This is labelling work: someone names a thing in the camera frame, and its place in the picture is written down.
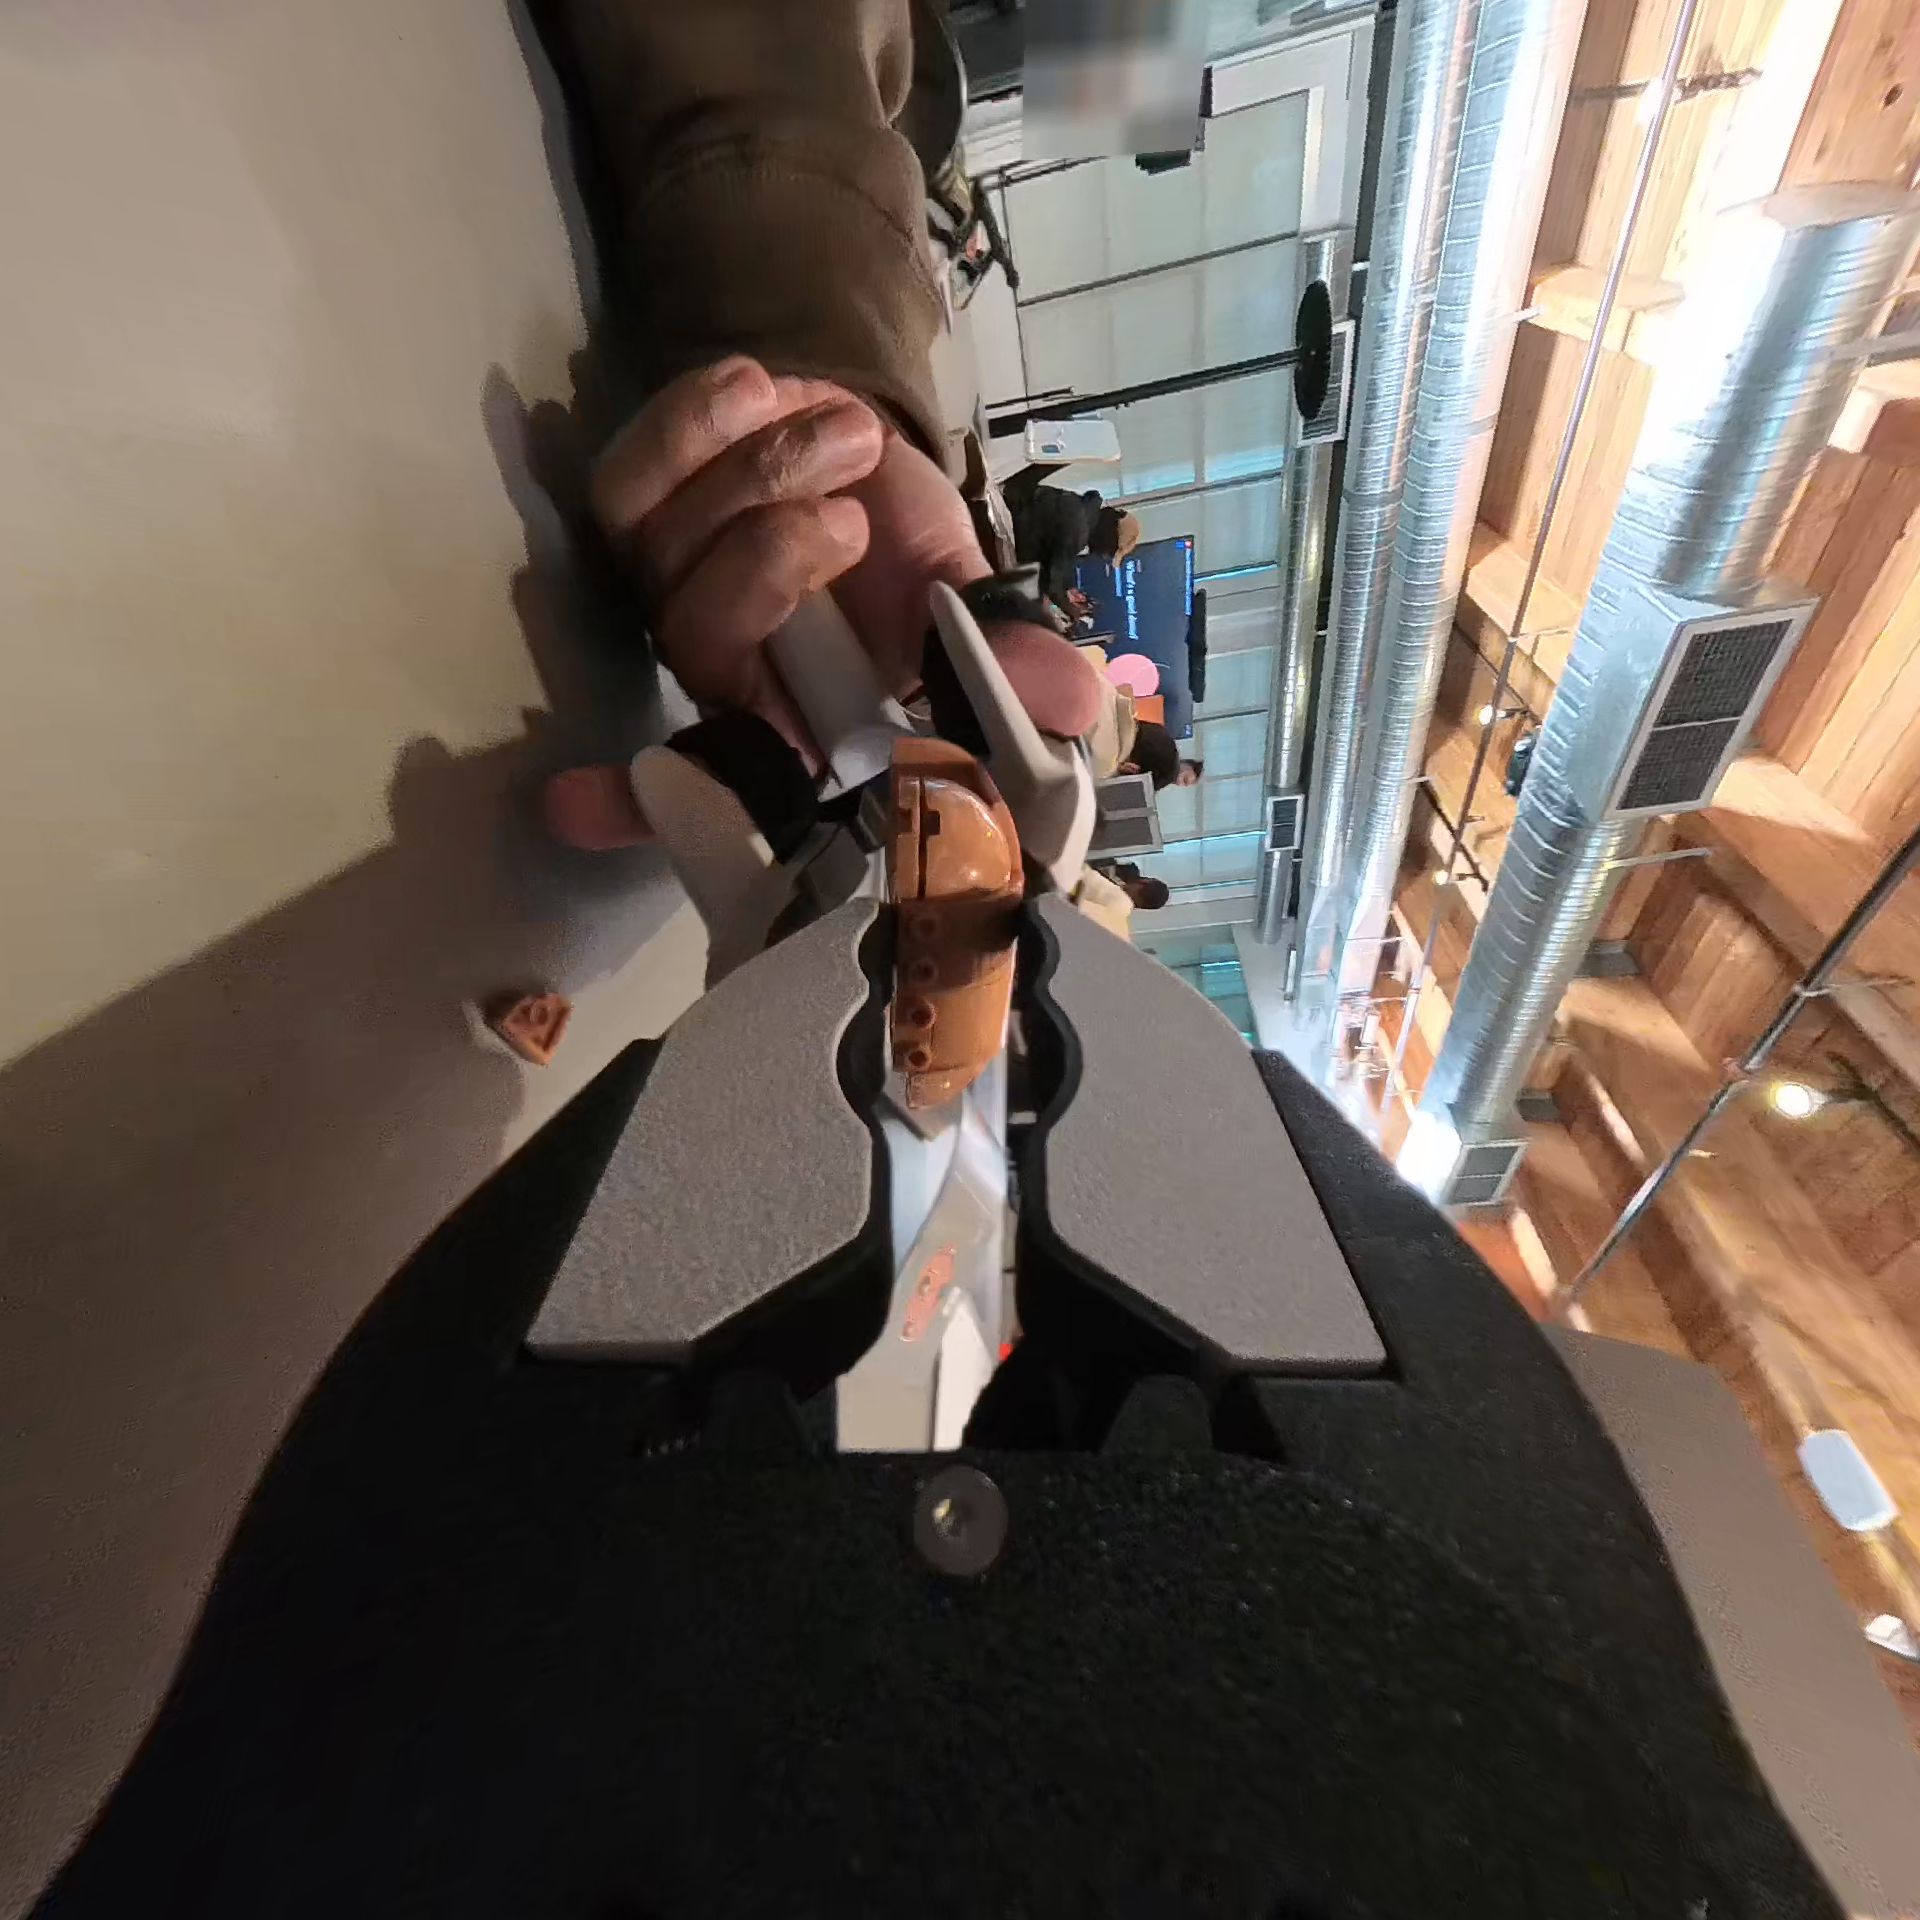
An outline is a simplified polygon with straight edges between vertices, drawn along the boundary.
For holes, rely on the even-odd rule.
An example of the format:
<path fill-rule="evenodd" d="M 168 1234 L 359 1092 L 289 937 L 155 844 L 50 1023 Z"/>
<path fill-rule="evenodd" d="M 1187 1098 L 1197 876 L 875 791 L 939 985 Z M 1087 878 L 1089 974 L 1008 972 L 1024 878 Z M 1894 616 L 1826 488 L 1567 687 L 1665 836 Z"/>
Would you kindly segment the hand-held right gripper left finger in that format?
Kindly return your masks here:
<path fill-rule="evenodd" d="M 895 1260 L 883 1036 L 856 899 L 666 1034 L 526 1345 L 544 1361 L 849 1369 Z"/>

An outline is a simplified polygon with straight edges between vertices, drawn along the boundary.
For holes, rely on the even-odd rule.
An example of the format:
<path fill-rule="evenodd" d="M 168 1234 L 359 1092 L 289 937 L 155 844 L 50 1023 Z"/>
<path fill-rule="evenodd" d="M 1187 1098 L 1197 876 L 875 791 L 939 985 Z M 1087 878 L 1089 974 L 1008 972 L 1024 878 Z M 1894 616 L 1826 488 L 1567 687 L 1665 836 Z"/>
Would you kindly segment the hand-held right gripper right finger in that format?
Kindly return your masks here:
<path fill-rule="evenodd" d="M 1030 1012 L 1059 1078 L 1021 1171 L 1026 1345 L 1382 1378 L 1383 1336 L 1233 1020 L 1064 899 L 1030 927 Z"/>

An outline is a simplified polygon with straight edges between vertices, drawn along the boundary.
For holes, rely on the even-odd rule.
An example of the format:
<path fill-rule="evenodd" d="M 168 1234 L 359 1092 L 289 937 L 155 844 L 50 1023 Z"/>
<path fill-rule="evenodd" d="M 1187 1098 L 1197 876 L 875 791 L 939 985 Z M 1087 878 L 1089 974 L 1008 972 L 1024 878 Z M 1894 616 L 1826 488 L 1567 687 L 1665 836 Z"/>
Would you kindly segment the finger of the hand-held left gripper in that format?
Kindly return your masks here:
<path fill-rule="evenodd" d="M 1013 812 L 1024 859 L 1053 892 L 1070 899 L 1083 878 L 1097 824 L 1097 794 L 1082 744 L 1041 731 L 954 588 L 934 585 L 929 606 L 944 658 L 984 735 L 992 779 Z"/>

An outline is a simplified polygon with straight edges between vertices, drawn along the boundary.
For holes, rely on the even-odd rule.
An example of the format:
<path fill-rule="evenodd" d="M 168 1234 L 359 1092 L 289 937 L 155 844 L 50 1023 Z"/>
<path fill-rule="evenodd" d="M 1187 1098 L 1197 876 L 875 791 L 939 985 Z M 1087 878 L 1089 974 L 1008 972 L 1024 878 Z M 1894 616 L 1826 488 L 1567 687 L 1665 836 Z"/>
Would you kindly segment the brown rounded lego assembly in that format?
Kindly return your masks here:
<path fill-rule="evenodd" d="M 931 736 L 895 742 L 883 827 L 893 1059 L 903 1105 L 929 1114 L 967 1092 L 1006 1043 L 1024 859 L 985 766 Z"/>

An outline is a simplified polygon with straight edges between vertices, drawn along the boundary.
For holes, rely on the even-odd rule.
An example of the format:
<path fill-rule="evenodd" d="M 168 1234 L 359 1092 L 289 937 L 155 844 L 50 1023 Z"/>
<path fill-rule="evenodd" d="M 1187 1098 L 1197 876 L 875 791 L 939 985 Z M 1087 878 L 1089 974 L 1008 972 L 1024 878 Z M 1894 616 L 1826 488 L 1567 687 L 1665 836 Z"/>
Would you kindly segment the person's left forearm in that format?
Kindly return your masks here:
<path fill-rule="evenodd" d="M 641 394 L 733 354 L 944 458 L 906 3 L 528 4 Z"/>

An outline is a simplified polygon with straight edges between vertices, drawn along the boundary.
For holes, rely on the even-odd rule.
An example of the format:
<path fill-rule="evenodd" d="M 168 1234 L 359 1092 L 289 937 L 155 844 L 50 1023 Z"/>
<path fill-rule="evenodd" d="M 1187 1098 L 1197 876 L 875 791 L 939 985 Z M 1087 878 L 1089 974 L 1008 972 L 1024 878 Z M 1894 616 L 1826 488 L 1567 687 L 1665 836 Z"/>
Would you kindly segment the person's left hand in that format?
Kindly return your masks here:
<path fill-rule="evenodd" d="M 954 481 L 850 391 L 729 356 L 677 378 L 616 438 L 592 512 L 632 564 L 646 632 L 690 697 L 670 738 L 790 855 L 824 754 L 765 646 L 826 592 L 896 700 L 922 687 L 935 585 L 992 585 Z"/>

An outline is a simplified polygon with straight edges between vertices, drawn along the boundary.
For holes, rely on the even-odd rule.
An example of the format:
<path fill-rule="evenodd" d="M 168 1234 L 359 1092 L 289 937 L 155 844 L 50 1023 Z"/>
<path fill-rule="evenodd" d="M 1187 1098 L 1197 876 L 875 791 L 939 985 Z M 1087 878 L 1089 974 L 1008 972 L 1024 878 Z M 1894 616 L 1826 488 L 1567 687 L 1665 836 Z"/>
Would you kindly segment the black ceiling pole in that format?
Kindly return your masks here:
<path fill-rule="evenodd" d="M 1259 352 L 1230 364 L 1197 369 L 1179 376 L 1160 376 L 1089 395 L 1057 394 L 1026 406 L 1015 415 L 998 416 L 992 422 L 992 432 L 994 438 L 1006 440 L 1015 430 L 1041 422 L 1090 419 L 1104 411 L 1119 411 L 1126 408 L 1131 409 L 1150 401 L 1207 394 L 1219 386 L 1278 374 L 1291 376 L 1295 408 L 1303 419 L 1312 419 L 1334 391 L 1337 347 L 1350 347 L 1352 343 L 1354 322 L 1336 313 L 1328 284 L 1325 280 L 1314 280 L 1309 284 L 1298 302 L 1297 343 L 1291 347 Z"/>

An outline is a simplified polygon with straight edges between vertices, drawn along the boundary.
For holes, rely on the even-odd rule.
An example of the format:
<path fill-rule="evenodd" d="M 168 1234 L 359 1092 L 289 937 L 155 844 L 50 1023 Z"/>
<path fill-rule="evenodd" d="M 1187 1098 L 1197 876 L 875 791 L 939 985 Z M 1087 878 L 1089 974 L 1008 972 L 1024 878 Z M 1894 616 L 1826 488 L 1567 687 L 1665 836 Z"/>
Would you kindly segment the wall screen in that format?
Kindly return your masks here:
<path fill-rule="evenodd" d="M 1149 658 L 1160 671 L 1162 724 L 1177 738 L 1190 736 L 1197 538 L 1144 540 L 1127 560 L 1089 552 L 1073 564 L 1073 588 L 1089 602 L 1079 612 L 1083 639 L 1107 658 Z"/>

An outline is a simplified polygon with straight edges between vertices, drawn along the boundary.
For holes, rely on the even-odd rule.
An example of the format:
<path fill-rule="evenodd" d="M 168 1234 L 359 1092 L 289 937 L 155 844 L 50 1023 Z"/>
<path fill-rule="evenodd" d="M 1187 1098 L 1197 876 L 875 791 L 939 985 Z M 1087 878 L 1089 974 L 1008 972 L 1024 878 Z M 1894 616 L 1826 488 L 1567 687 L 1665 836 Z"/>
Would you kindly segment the silver air duct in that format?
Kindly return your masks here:
<path fill-rule="evenodd" d="M 1810 622 L 1770 552 L 1917 224 L 1910 187 L 1791 187 L 1721 216 L 1687 280 L 1430 1075 L 1464 1148 L 1515 1116 L 1645 824 L 1713 798 Z"/>
<path fill-rule="evenodd" d="M 1297 1012 L 1337 1006 L 1347 846 L 1359 807 L 1362 679 L 1385 624 L 1423 369 L 1469 127 L 1481 3 L 1397 4 L 1367 208 L 1367 278 L 1318 681 Z"/>

